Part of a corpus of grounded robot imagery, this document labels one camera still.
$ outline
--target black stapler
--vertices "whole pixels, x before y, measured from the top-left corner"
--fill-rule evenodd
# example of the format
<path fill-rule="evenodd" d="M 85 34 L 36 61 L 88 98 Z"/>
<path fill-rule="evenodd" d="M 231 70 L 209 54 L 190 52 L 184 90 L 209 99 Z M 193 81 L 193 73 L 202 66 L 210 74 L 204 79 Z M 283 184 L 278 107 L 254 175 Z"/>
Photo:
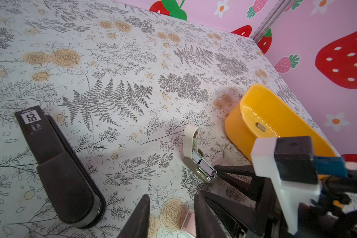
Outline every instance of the black stapler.
<path fill-rule="evenodd" d="M 39 106 L 15 116 L 58 217 L 80 229 L 94 226 L 105 212 L 106 200 L 53 118 Z"/>

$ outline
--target floral tablecloth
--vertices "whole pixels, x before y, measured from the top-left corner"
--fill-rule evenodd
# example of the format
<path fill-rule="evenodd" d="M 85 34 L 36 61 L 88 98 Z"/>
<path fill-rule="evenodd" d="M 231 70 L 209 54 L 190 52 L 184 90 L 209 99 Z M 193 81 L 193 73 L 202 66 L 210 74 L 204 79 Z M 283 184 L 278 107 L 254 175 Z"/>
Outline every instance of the floral tablecloth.
<path fill-rule="evenodd" d="M 253 205 L 220 179 L 201 183 L 181 159 L 193 123 L 209 162 L 249 163 L 224 121 L 254 83 L 323 135 L 249 38 L 111 1 L 0 0 L 0 237 L 116 237 L 143 194 L 153 238 L 181 236 L 199 190 Z M 14 118 L 34 105 L 106 197 L 91 229 L 62 223 L 43 190 Z"/>

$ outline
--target white flower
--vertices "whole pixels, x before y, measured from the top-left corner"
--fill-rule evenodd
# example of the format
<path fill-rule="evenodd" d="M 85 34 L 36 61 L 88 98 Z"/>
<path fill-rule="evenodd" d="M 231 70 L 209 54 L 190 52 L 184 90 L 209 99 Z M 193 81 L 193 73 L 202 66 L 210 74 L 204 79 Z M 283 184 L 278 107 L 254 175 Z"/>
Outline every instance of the white flower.
<path fill-rule="evenodd" d="M 312 10 L 311 14 L 315 14 L 320 12 L 324 14 L 327 11 L 327 7 L 329 4 L 333 3 L 335 0 L 314 0 L 313 5 L 315 8 Z"/>
<path fill-rule="evenodd" d="M 214 16 L 218 15 L 220 18 L 222 17 L 222 15 L 224 14 L 224 12 L 226 12 L 227 10 L 229 10 L 229 6 L 227 5 L 227 1 L 228 0 L 224 0 L 224 2 L 218 1 L 217 2 L 217 10 L 214 12 Z"/>
<path fill-rule="evenodd" d="M 333 130 L 336 132 L 340 131 L 342 126 L 350 125 L 350 122 L 344 120 L 343 112 L 338 113 L 336 116 L 327 114 L 326 117 L 328 121 L 324 122 L 324 126 L 332 126 Z"/>

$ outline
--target yellow container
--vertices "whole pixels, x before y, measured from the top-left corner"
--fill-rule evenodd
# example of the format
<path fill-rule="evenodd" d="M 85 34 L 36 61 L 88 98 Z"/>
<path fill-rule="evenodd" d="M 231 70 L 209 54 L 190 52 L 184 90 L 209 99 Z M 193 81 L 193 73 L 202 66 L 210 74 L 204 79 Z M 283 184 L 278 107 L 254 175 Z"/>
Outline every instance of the yellow container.
<path fill-rule="evenodd" d="M 263 125 L 265 132 L 257 123 Z M 256 138 L 311 136 L 315 154 L 337 156 L 330 144 L 297 115 L 271 90 L 252 85 L 225 121 L 229 139 L 251 161 L 250 153 Z"/>

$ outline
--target white label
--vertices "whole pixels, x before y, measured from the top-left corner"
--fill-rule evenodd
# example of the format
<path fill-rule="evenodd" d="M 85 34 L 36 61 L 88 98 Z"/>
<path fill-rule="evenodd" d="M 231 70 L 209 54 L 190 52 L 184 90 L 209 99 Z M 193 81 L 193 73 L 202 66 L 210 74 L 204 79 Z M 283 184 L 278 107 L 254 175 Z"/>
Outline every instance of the white label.
<path fill-rule="evenodd" d="M 22 116 L 22 119 L 24 120 L 25 124 L 29 124 L 29 123 L 41 120 L 41 118 L 39 117 L 36 110 L 32 110 L 30 112 L 25 112 L 25 113 L 21 114 L 21 116 Z"/>

